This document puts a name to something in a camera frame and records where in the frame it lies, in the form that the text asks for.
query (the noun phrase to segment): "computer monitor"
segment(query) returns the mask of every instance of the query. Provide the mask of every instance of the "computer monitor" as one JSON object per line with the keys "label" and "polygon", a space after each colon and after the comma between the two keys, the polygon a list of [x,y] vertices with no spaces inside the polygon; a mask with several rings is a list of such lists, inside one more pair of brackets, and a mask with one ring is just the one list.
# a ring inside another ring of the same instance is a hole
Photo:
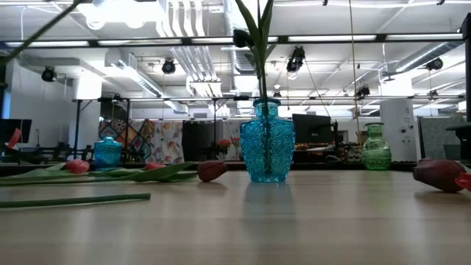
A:
{"label": "computer monitor", "polygon": [[31,130],[30,119],[0,119],[0,142],[8,143],[15,133],[15,129],[22,130],[18,143],[27,143]]}
{"label": "computer monitor", "polygon": [[315,144],[333,141],[328,116],[293,114],[293,122],[296,127],[297,143]]}

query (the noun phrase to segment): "turquoise vase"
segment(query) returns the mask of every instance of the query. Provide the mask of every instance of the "turquoise vase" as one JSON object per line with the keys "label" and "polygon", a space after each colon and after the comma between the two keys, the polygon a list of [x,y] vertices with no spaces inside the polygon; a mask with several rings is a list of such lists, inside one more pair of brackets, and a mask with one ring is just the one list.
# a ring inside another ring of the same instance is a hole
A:
{"label": "turquoise vase", "polygon": [[241,124],[242,155],[250,179],[258,183],[280,183],[288,177],[293,160],[295,131],[292,121],[278,118],[280,101],[268,99],[263,117],[261,99],[253,102],[257,117]]}
{"label": "turquoise vase", "polygon": [[109,170],[119,167],[123,145],[105,136],[103,141],[95,143],[96,170]]}

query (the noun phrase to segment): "vase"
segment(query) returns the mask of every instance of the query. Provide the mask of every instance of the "vase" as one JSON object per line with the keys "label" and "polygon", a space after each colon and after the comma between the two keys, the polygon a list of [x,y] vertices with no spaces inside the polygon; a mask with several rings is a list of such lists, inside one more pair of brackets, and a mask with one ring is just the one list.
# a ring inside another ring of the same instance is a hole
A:
{"label": "vase", "polygon": [[391,150],[383,139],[383,123],[365,124],[368,140],[363,145],[363,164],[368,170],[387,170],[391,165]]}
{"label": "vase", "polygon": [[103,141],[95,143],[96,170],[109,170],[119,167],[123,145],[105,136]]}
{"label": "vase", "polygon": [[279,183],[288,177],[293,160],[295,131],[292,121],[278,118],[280,101],[268,99],[268,115],[263,116],[265,102],[254,101],[256,118],[241,124],[242,155],[250,179],[258,183]]}

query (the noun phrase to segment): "patterned textile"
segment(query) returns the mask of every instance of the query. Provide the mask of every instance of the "patterned textile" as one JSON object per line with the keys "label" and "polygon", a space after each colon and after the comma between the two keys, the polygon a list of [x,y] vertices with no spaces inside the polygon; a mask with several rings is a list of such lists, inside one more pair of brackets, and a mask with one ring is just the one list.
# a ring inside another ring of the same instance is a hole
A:
{"label": "patterned textile", "polygon": [[223,139],[227,139],[231,142],[231,145],[227,149],[227,155],[224,156],[225,160],[240,160],[239,155],[242,154],[240,129],[243,122],[244,121],[225,121],[223,123]]}
{"label": "patterned textile", "polygon": [[150,160],[158,163],[183,163],[182,121],[156,121]]}
{"label": "patterned textile", "polygon": [[[134,147],[135,151],[144,154],[144,162],[152,161],[152,152],[155,148],[155,122],[150,120],[130,121],[128,129],[128,147]],[[112,136],[115,141],[124,145],[126,138],[126,122],[123,120],[101,121],[99,126],[99,137]]]}

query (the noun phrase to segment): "floral fabric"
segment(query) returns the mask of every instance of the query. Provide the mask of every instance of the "floral fabric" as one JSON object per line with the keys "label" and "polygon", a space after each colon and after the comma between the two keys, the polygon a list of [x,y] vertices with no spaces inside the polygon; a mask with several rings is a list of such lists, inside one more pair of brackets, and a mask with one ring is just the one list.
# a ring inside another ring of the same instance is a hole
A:
{"label": "floral fabric", "polygon": [[183,163],[182,121],[157,121],[152,162]]}

